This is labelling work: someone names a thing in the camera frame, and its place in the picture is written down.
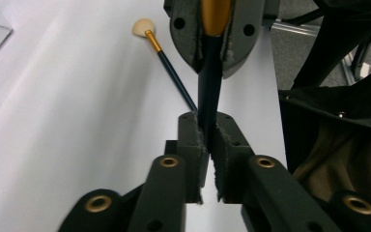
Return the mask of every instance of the gold ferrule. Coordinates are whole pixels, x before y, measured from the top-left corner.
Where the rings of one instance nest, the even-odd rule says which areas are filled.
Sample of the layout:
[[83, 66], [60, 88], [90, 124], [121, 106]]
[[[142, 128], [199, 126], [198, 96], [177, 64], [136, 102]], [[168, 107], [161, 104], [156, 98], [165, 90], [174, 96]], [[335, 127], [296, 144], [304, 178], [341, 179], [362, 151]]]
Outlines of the gold ferrule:
[[159, 46], [158, 41], [156, 40], [155, 34], [151, 30], [147, 30], [144, 32], [147, 39], [149, 39], [150, 44], [152, 44], [153, 48], [156, 52], [161, 51], [161, 46]]
[[227, 27], [231, 0], [201, 0], [201, 19], [204, 34], [221, 36]]

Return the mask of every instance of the white tabletop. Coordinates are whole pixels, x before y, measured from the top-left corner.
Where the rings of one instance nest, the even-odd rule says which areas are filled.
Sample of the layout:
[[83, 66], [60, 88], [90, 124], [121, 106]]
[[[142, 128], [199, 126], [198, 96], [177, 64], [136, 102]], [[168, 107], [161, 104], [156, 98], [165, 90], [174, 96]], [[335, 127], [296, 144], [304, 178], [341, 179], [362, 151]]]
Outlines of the white tabletop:
[[[151, 18], [157, 39], [197, 102], [163, 0], [0, 0], [14, 33], [0, 49], [0, 232], [56, 231], [80, 196], [142, 184], [188, 111], [147, 41], [130, 30]], [[222, 83], [219, 111], [256, 154], [285, 163], [270, 35]], [[203, 206], [186, 231], [244, 231], [239, 205], [216, 203], [209, 169]]]

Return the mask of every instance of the gray carpet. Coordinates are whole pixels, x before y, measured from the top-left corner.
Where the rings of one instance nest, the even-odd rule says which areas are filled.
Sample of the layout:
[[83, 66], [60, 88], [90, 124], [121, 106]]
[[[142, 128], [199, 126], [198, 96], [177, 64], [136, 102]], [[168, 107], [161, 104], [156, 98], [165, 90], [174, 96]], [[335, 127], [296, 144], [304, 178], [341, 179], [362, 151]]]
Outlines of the gray carpet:
[[[317, 9], [317, 6], [312, 0], [284, 0], [280, 2], [279, 18], [292, 18], [315, 9]], [[321, 25], [321, 22], [322, 19], [320, 18], [308, 24], [318, 26]], [[315, 37], [272, 28], [271, 42], [278, 89], [291, 89], [295, 77], [315, 42]], [[371, 65], [371, 48], [365, 62]], [[348, 85], [348, 82], [342, 66], [338, 64], [322, 86], [343, 85]]]

